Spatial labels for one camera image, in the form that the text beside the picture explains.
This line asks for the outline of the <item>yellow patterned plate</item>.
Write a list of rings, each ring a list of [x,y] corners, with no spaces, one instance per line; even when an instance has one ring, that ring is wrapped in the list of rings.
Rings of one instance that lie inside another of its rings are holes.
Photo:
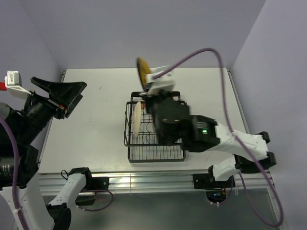
[[[141,57],[136,58],[136,66],[137,66],[137,71],[138,71],[141,86],[142,86],[144,91],[147,91],[147,89],[146,89],[146,75],[151,74],[152,72],[151,72],[147,62]]]

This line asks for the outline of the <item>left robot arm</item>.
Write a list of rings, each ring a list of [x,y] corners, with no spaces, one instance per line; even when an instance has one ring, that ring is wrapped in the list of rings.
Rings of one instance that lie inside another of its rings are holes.
[[[8,71],[6,90],[25,100],[21,111],[0,105],[0,194],[21,230],[67,230],[76,199],[94,185],[90,169],[74,168],[60,193],[45,204],[38,184],[38,154],[33,140],[49,121],[70,116],[82,99],[85,82],[50,82],[32,77],[31,82],[48,93],[43,97],[21,85],[20,73]]]

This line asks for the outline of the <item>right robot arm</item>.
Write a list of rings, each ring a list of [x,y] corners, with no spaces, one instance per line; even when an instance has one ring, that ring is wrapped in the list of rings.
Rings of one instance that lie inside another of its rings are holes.
[[[230,157],[208,168],[207,173],[195,176],[195,188],[230,188],[235,184],[237,173],[260,173],[276,165],[274,153],[268,150],[270,142],[267,132],[256,135],[229,128],[216,120],[191,115],[190,107],[184,101],[175,101],[171,92],[145,96],[145,108],[153,119],[159,145],[173,145],[181,141],[184,151],[199,153],[220,151]]]

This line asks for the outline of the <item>cream plate green brushstroke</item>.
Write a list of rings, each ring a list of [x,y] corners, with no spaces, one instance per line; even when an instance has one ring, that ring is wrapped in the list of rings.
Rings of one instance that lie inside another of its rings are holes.
[[[135,138],[138,137],[140,126],[141,126],[141,115],[142,115],[142,104],[141,102],[137,102],[134,111],[133,111],[133,119],[132,119],[132,132]]]

